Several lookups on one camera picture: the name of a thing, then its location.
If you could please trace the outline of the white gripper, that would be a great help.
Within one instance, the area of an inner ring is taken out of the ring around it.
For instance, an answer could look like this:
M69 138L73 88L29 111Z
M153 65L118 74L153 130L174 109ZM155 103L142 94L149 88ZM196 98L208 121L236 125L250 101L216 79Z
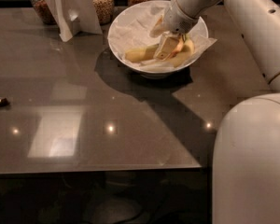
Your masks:
M180 34L187 34L197 22L197 19L191 18L181 9L177 0L171 0L163 17L157 20L149 33L151 37L158 37L163 33L163 27L171 32L161 36L154 58L164 61L180 52L184 46L184 37Z

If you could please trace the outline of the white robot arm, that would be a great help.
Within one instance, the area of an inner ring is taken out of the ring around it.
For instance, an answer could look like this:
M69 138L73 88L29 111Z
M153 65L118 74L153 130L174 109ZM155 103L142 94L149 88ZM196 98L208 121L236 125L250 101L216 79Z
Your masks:
M280 224L280 6L273 0L171 0L154 34L185 33L222 3L249 52L232 76L252 97L217 130L212 224Z

